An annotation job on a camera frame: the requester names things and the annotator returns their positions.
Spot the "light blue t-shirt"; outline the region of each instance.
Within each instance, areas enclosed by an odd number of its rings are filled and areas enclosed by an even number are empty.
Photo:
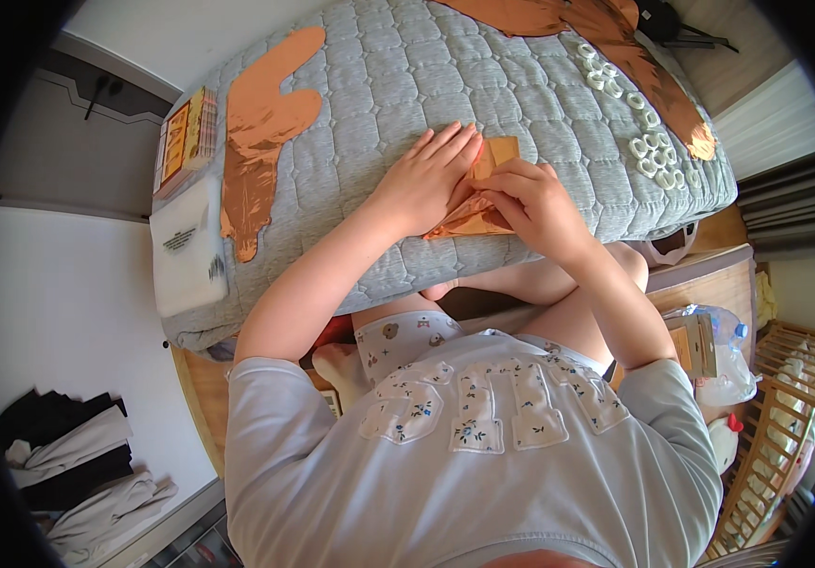
[[[471,335],[335,421],[296,365],[230,376],[228,531],[255,566],[478,566],[539,548],[599,566],[691,566],[723,487],[673,361],[618,396],[514,338]]]

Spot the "white plastic clip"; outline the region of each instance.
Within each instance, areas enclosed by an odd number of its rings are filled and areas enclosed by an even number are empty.
[[[616,79],[610,76],[608,79],[606,79],[606,86],[604,87],[603,92],[609,97],[620,98],[625,91],[623,91],[622,87],[618,85]]]
[[[587,74],[587,85],[594,87],[597,91],[602,91],[606,81],[600,76],[599,71],[591,71]]]
[[[588,73],[596,72],[597,74],[603,74],[603,65],[600,64],[600,61],[596,58],[584,59],[583,68],[586,69]]]
[[[628,149],[638,158],[647,155],[647,144],[641,138],[632,138],[628,141]]]
[[[592,59],[596,57],[596,50],[591,44],[581,44],[578,46],[578,52],[584,59]]]
[[[675,177],[667,170],[659,170],[654,176],[654,181],[658,186],[665,191],[669,191],[675,187]]]
[[[687,170],[686,180],[688,180],[689,186],[696,189],[701,188],[701,175],[697,173],[697,170]]]
[[[641,172],[645,176],[653,179],[656,176],[656,165],[651,162],[650,158],[641,158],[637,162],[637,171]]]
[[[666,167],[666,156],[660,150],[654,150],[650,153],[650,161],[654,163],[657,169]]]
[[[675,180],[675,189],[686,188],[686,176],[682,174],[682,170],[676,168],[673,170],[673,179]]]
[[[647,128],[656,128],[660,126],[660,116],[655,110],[648,108],[644,111],[644,122],[647,124]]]
[[[678,164],[679,162],[679,156],[677,153],[675,153],[675,148],[673,146],[666,146],[663,148],[663,156],[666,158],[666,164],[674,165]]]
[[[626,101],[628,102],[629,107],[634,108],[637,111],[643,110],[647,104],[644,97],[641,97],[638,93],[629,93],[626,96]]]
[[[660,140],[656,134],[645,134],[643,136],[644,143],[647,145],[648,150],[656,150],[660,147]]]

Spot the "person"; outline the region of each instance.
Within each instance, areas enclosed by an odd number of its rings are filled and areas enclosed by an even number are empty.
[[[427,130],[272,284],[229,377],[228,532],[248,566],[690,566],[722,500],[713,449],[646,267],[600,244],[544,164],[461,181],[482,138]],[[479,191],[543,260],[353,314],[375,389],[337,421],[304,356],[394,244]],[[455,285],[551,304],[518,337],[466,335]],[[618,395],[601,379],[615,358]]]

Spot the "yellow cloth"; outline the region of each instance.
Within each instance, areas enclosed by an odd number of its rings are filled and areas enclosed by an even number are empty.
[[[777,319],[777,298],[770,287],[766,272],[754,274],[754,305],[757,310],[757,327],[764,327],[770,320]]]

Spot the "clothing pile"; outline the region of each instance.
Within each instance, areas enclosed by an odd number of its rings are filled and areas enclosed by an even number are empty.
[[[16,487],[64,562],[100,558],[110,540],[161,511],[177,493],[134,473],[122,400],[86,402],[35,390],[0,415],[0,447]]]

